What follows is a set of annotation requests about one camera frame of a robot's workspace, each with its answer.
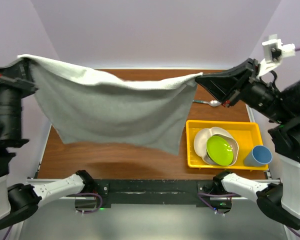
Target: silver spoon bowl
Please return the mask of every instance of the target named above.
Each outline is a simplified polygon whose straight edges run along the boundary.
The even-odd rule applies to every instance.
[[[221,105],[221,102],[219,102],[217,100],[211,100],[211,101],[193,100],[193,102],[198,103],[198,104],[208,104],[211,107],[218,107]]]

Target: towel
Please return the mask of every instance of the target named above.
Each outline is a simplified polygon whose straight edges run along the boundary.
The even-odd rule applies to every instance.
[[[198,74],[128,81],[113,74],[24,54],[35,98],[64,144],[126,143],[179,154]]]

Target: wall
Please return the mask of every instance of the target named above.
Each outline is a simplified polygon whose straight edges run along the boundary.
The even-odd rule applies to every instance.
[[[264,30],[258,44],[252,51],[251,57],[261,60],[263,58],[262,41],[265,36],[278,34],[283,44],[294,43],[300,47],[300,0],[282,0],[268,26]],[[276,85],[280,90],[300,80],[300,52],[290,58],[285,58],[280,67],[275,70],[278,74]],[[268,123],[267,119],[259,113],[255,113],[255,119],[259,123],[262,131],[262,138],[274,152],[274,146],[267,130],[273,125]],[[271,174],[274,177],[280,177],[281,166],[278,159],[270,166]]]
[[[62,61],[224,69],[249,56],[280,0],[32,2]]]
[[[34,54],[57,59],[45,29],[29,0],[0,0],[0,66],[14,61],[17,55]],[[50,123],[30,96],[23,100],[23,137],[31,139],[10,162],[8,184],[33,177],[41,159]],[[0,231],[0,239],[5,230]]]

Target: gray floor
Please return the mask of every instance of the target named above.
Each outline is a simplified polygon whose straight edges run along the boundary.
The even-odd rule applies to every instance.
[[[233,200],[225,217],[194,205],[113,205],[75,213],[72,199],[39,209],[24,222],[19,240],[286,240],[284,227],[255,203]]]

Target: dish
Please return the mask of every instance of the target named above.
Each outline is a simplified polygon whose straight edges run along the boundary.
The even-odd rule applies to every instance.
[[[198,131],[193,141],[195,153],[200,156],[202,160],[207,164],[218,165],[217,163],[212,161],[207,154],[207,141],[213,135],[223,137],[230,144],[233,152],[233,160],[232,163],[229,164],[229,166],[234,165],[238,159],[239,145],[237,141],[232,137],[232,135],[221,127],[214,126],[211,128],[203,128]]]
[[[206,152],[211,160],[221,166],[229,166],[234,159],[230,144],[220,135],[209,137],[206,142]]]

